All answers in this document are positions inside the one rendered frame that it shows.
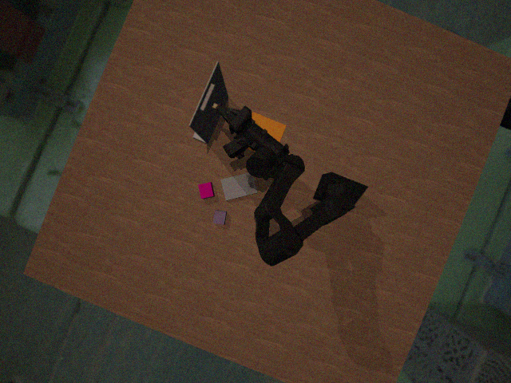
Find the orange square marking on table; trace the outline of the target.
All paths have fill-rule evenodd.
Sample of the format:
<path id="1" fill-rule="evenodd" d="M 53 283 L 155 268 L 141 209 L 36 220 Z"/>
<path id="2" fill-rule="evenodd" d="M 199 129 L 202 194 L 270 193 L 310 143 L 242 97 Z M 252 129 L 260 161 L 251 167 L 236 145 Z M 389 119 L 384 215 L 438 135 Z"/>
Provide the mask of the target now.
<path id="1" fill-rule="evenodd" d="M 285 124 L 279 123 L 278 121 L 272 120 L 254 112 L 252 112 L 252 119 L 257 125 L 259 125 L 262 129 L 266 129 L 268 134 L 280 142 L 283 132 L 286 128 Z"/>

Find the magenta square tile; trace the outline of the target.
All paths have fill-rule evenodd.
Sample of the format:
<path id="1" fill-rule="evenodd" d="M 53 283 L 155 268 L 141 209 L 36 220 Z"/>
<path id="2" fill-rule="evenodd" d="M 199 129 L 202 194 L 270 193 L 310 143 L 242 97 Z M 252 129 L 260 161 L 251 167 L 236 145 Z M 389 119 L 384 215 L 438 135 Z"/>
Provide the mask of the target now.
<path id="1" fill-rule="evenodd" d="M 199 184 L 198 187 L 200 190 L 201 199 L 215 196 L 214 191 L 213 191 L 212 182 L 209 182 L 206 184 Z"/>

